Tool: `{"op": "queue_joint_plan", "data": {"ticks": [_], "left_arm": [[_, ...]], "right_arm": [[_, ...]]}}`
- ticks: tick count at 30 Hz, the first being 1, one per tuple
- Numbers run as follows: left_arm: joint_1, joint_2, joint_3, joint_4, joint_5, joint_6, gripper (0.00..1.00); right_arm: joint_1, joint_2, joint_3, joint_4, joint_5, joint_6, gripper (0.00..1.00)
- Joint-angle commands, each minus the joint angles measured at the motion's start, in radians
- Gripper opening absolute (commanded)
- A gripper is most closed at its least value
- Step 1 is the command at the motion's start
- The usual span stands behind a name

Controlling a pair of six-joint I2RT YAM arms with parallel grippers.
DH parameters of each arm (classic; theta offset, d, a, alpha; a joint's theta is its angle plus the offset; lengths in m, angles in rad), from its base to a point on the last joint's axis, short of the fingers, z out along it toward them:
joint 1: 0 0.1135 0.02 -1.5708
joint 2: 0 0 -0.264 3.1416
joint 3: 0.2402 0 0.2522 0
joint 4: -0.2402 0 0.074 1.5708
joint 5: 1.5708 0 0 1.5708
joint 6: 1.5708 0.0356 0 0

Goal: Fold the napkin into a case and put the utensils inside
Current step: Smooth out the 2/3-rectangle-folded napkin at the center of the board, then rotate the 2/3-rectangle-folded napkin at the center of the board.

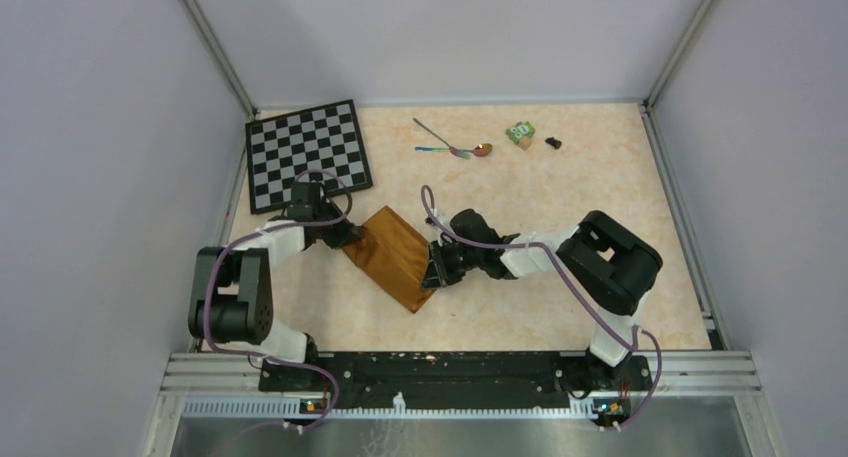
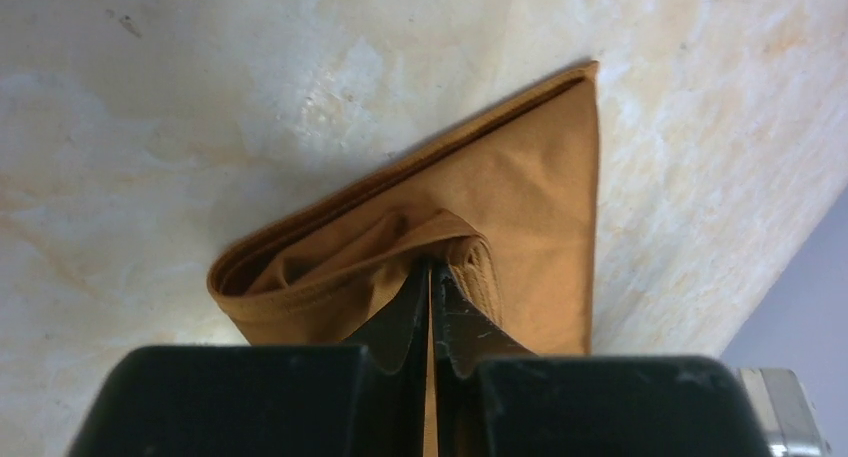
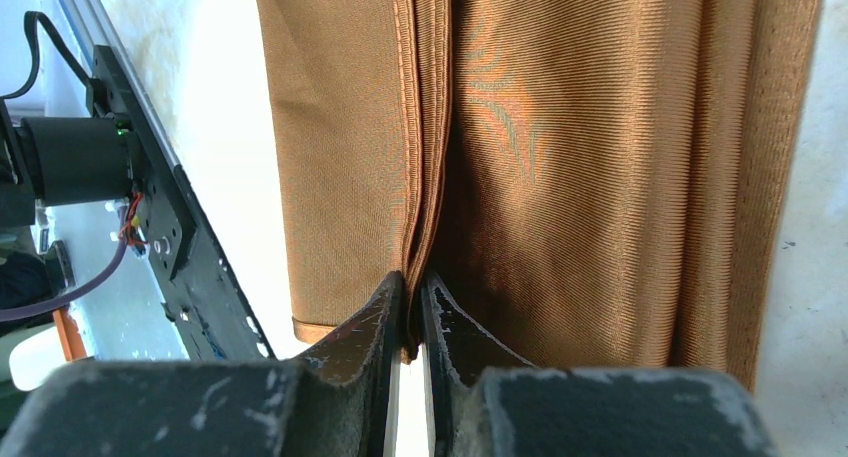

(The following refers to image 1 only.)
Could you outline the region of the brown cloth napkin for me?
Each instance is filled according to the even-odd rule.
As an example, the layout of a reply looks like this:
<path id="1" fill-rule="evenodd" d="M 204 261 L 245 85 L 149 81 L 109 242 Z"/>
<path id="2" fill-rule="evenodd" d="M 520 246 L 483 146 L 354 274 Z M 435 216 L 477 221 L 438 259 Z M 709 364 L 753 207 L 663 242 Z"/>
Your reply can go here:
<path id="1" fill-rule="evenodd" d="M 361 226 L 360 240 L 344 245 L 348 259 L 389 296 L 415 314 L 433 295 L 422 289 L 428 240 L 389 206 Z"/>

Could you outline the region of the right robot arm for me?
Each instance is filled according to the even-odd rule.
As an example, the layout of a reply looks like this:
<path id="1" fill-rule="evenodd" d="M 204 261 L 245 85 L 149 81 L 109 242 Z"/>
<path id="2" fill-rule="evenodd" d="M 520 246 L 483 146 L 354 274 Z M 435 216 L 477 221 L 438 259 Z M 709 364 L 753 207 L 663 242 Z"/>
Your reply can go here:
<path id="1" fill-rule="evenodd" d="M 566 373 L 570 387 L 587 394 L 626 377 L 643 300 L 663 267 L 643 239 L 600 210 L 548 234 L 500 235 L 473 209 L 451 218 L 431 212 L 426 222 L 440 236 L 428 245 L 422 289 L 456 285 L 472 270 L 493 280 L 555 272 L 596 323 L 582 363 Z"/>

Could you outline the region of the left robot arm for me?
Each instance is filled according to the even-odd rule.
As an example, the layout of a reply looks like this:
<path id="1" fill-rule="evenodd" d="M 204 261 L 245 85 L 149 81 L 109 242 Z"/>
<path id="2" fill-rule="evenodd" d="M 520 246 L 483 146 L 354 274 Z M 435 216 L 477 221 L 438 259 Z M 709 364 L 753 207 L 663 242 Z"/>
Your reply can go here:
<path id="1" fill-rule="evenodd" d="M 198 251 L 187 316 L 190 334 L 214 350 L 236 344 L 236 353 L 261 360 L 266 370 L 282 370 L 297 390 L 316 382 L 335 387 L 336 378 L 320 368 L 311 337 L 275 318 L 271 271 L 316 242 L 338 250 L 364 237 L 364 228 L 347 218 L 323 184 L 294 183 L 280 216 L 226 247 Z"/>

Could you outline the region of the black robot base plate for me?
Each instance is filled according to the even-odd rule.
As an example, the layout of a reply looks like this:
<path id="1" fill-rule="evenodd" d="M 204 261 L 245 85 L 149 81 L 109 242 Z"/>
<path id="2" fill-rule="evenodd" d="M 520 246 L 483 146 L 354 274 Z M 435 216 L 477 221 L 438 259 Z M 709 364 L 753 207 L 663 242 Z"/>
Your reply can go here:
<path id="1" fill-rule="evenodd" d="M 651 386 L 645 357 L 610 368 L 586 352 L 335 352 L 312 363 L 313 370 L 265 363 L 258 388 L 330 398 L 337 383 L 339 410 L 386 408 L 396 396 L 412 410 L 518 410 L 564 409 Z"/>

